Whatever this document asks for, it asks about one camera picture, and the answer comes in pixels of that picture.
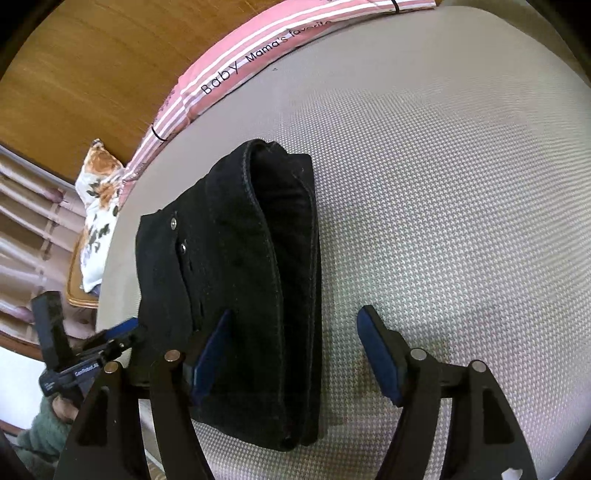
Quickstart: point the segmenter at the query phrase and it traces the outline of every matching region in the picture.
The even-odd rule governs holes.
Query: curtain
[[[73,339],[94,334],[93,313],[72,307],[66,281],[85,210],[66,189],[0,154],[0,331],[38,343],[31,299],[62,292],[64,327]]]

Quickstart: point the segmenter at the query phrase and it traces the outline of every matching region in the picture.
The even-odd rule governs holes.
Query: human hand
[[[61,395],[56,396],[51,403],[51,408],[56,417],[65,423],[72,423],[78,415],[78,409],[67,398]]]

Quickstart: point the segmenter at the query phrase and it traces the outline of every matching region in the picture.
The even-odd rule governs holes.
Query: black denim fabric
[[[143,216],[136,237],[147,340],[130,373],[183,350],[226,309],[232,341],[210,395],[191,416],[255,445],[317,439],[322,365],[320,246],[309,155],[251,140],[178,199]]]

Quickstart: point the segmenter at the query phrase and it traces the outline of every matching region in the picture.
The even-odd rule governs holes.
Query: black elastic band
[[[154,134],[154,136],[155,136],[156,138],[158,138],[158,140],[160,140],[160,141],[162,141],[162,142],[166,142],[166,140],[165,140],[164,138],[160,138],[160,137],[158,136],[158,134],[156,133],[156,130],[154,130],[154,124],[150,125],[150,128],[152,129],[152,133]]]

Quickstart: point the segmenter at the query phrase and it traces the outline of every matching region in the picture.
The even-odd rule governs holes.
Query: green sleeve
[[[43,398],[39,414],[30,430],[17,437],[17,455],[37,480],[51,480],[61,451],[66,445],[70,425],[57,418],[51,402]]]

